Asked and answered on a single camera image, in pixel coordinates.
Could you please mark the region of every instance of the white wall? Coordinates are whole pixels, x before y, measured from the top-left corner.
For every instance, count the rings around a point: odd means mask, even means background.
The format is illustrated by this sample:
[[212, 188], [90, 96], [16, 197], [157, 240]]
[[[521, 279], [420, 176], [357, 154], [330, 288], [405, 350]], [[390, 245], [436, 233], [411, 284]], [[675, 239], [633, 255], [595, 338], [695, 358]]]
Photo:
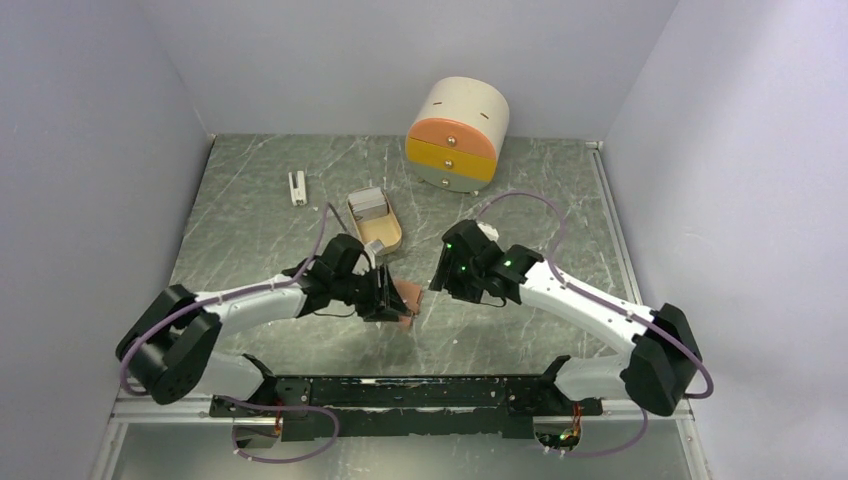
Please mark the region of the white wall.
[[848, 478], [848, 4], [681, 0], [606, 139], [646, 300], [688, 312], [715, 478]]
[[510, 133], [607, 133], [677, 0], [140, 0], [215, 133], [405, 134], [451, 75]]
[[3, 3], [0, 478], [87, 478], [207, 151], [135, 3]]

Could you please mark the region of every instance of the white paper stack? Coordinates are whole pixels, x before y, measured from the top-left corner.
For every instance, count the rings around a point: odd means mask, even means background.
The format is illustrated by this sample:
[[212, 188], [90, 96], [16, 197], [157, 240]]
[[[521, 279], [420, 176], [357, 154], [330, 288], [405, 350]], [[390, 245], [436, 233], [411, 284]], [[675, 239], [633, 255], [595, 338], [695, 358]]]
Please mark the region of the white paper stack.
[[357, 222], [365, 222], [389, 214], [389, 205], [380, 187], [353, 192], [347, 196], [347, 201], [350, 203], [353, 218]]

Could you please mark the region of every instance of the marble tabletop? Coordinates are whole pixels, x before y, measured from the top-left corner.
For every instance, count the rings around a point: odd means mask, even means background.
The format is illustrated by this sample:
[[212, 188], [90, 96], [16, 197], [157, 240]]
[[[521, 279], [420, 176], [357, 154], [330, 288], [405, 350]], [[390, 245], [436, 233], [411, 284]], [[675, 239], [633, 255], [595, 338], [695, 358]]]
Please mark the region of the marble tabletop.
[[[307, 173], [309, 204], [290, 200], [289, 171]], [[509, 189], [541, 193], [565, 212], [561, 268], [614, 295], [624, 279], [588, 152], [580, 141], [507, 138], [492, 183], [479, 196], [420, 182], [404, 157], [403, 137], [220, 135], [186, 225], [171, 283], [219, 290], [269, 278], [295, 266], [318, 234], [325, 202], [343, 206], [353, 190], [380, 185], [403, 229], [403, 244], [384, 257], [392, 275], [426, 287], [441, 235]], [[352, 229], [351, 219], [340, 208]], [[541, 202], [508, 198], [486, 213], [502, 246], [544, 251], [558, 220]], [[328, 221], [324, 242], [340, 232]], [[332, 305], [325, 312], [344, 314]], [[424, 293], [413, 328], [357, 317], [279, 320], [221, 339], [218, 350], [251, 353], [277, 374], [540, 373], [557, 355], [612, 351], [568, 322], [514, 304], [471, 305]]]

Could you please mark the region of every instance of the metal frame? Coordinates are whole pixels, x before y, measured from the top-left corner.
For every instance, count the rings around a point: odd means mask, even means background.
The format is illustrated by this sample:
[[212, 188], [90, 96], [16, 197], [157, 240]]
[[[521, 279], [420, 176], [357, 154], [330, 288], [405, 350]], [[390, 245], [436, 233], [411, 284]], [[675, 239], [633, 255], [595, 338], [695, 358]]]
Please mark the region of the metal frame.
[[[625, 281], [627, 299], [642, 304], [642, 296], [636, 282], [633, 264], [624, 241], [621, 224], [616, 212], [612, 192], [607, 182], [603, 161], [597, 146], [589, 146], [587, 151], [595, 174], [595, 180], [602, 193], [601, 202], [607, 216], [607, 224], [618, 257], [619, 268]], [[210, 395], [189, 394], [173, 404], [158, 405], [149, 398], [138, 398], [119, 392], [115, 399], [109, 424], [103, 438], [100, 454], [91, 472], [91, 480], [111, 480], [117, 466], [123, 441], [130, 424], [232, 424], [232, 425], [273, 425], [272, 417], [257, 418], [212, 418], [209, 407], [212, 402]], [[639, 407], [633, 402], [610, 400], [604, 402], [604, 414], [598, 417], [584, 417], [584, 422], [601, 421], [635, 421], [641, 419]], [[680, 432], [680, 442], [689, 467], [691, 478], [694, 480], [709, 480], [709, 471], [700, 438], [695, 427], [691, 406], [688, 400], [680, 402], [671, 417], [656, 417], [677, 422]], [[536, 422], [570, 422], [571, 417], [536, 417]]]

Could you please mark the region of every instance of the open box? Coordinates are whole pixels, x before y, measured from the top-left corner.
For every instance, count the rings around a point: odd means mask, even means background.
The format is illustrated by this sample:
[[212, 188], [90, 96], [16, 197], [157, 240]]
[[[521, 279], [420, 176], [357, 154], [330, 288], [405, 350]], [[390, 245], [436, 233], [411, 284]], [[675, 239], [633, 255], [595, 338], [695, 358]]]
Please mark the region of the open box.
[[356, 233], [359, 235], [359, 239], [362, 243], [367, 245], [373, 241], [379, 240], [380, 243], [383, 244], [383, 249], [377, 252], [377, 254], [385, 255], [394, 252], [398, 249], [398, 247], [400, 247], [403, 232], [401, 232], [400, 223], [397, 221], [397, 216], [392, 208], [392, 203], [389, 201], [389, 197], [386, 196], [386, 192], [382, 189], [380, 189], [380, 193], [383, 194], [383, 198], [386, 200], [389, 212], [387, 215], [382, 217], [359, 221], [357, 220], [356, 215], [353, 214], [353, 208], [350, 205], [350, 201], [346, 200], [345, 203], [347, 204], [347, 211], [350, 213], [350, 218], [353, 220], [353, 225], [356, 227]]

